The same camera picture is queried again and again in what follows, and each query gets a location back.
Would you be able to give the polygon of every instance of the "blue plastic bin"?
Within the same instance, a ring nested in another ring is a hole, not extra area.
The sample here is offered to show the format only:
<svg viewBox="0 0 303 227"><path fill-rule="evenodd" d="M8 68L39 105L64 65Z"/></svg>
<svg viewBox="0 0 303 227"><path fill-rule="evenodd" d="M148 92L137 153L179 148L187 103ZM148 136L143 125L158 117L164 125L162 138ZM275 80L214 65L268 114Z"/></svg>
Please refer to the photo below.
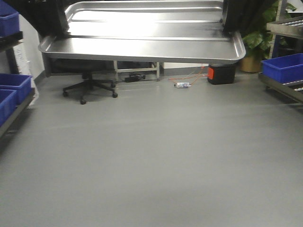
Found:
<svg viewBox="0 0 303 227"><path fill-rule="evenodd" d="M31 90L31 76L0 73L0 89L17 91L17 105L21 104Z"/></svg>
<svg viewBox="0 0 303 227"><path fill-rule="evenodd" d="M20 31L19 14L13 13L0 17L0 36L6 37Z"/></svg>
<svg viewBox="0 0 303 227"><path fill-rule="evenodd" d="M303 53L262 61L264 75L288 83L303 79Z"/></svg>
<svg viewBox="0 0 303 227"><path fill-rule="evenodd" d="M17 92L0 89L0 126L9 118L16 108Z"/></svg>
<svg viewBox="0 0 303 227"><path fill-rule="evenodd" d="M17 11L14 8L12 8L9 4L5 3L3 0L0 0L0 16L6 16L16 12Z"/></svg>

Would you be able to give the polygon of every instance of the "gray floor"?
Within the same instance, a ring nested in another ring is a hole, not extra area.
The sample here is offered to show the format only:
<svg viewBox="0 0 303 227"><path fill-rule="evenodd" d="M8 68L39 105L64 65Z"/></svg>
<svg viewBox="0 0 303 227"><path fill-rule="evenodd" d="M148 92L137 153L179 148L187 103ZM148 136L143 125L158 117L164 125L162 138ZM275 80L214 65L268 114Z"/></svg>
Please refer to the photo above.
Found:
<svg viewBox="0 0 303 227"><path fill-rule="evenodd" d="M0 141L1 227L302 227L303 109L256 74L119 83L80 105L50 77Z"/></svg>

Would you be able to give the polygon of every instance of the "metal shelf rail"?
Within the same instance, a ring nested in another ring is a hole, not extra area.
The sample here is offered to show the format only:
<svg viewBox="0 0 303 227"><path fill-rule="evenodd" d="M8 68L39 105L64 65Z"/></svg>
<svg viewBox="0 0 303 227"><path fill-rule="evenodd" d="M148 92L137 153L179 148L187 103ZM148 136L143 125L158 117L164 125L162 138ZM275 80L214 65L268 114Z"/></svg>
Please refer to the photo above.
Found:
<svg viewBox="0 0 303 227"><path fill-rule="evenodd" d="M276 21L267 24L267 29L274 34L273 44L270 51L271 58L277 57L280 36L303 39L303 17L284 19L286 4L287 0L279 1ZM303 103L303 80L282 84L269 78L263 73L260 73L258 77L259 80L268 87L295 100L296 102Z"/></svg>
<svg viewBox="0 0 303 227"><path fill-rule="evenodd" d="M114 68L116 71L115 79L116 81L119 80L118 74L121 72L146 72L146 71L156 71L157 75L157 81L160 81L160 63L156 62L156 65L153 65L154 67L150 68L135 68L135 69L118 69L118 62L114 61Z"/></svg>

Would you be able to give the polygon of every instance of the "chair caster wheel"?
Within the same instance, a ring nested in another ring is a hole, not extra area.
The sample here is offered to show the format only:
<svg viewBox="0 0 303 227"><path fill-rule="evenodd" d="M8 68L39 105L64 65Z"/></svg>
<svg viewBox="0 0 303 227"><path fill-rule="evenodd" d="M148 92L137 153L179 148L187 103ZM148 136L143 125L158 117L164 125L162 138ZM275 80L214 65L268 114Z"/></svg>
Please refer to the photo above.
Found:
<svg viewBox="0 0 303 227"><path fill-rule="evenodd" d="M86 100L85 100L85 99L80 99L80 104L81 104L81 105L86 104Z"/></svg>

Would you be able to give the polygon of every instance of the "black box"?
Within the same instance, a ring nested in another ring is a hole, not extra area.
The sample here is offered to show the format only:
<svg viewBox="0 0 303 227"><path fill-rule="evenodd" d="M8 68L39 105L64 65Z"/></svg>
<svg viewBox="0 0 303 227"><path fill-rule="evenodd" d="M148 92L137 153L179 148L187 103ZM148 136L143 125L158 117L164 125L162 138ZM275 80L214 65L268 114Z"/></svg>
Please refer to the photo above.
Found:
<svg viewBox="0 0 303 227"><path fill-rule="evenodd" d="M209 65L208 82L211 84L232 84L235 80L236 65Z"/></svg>

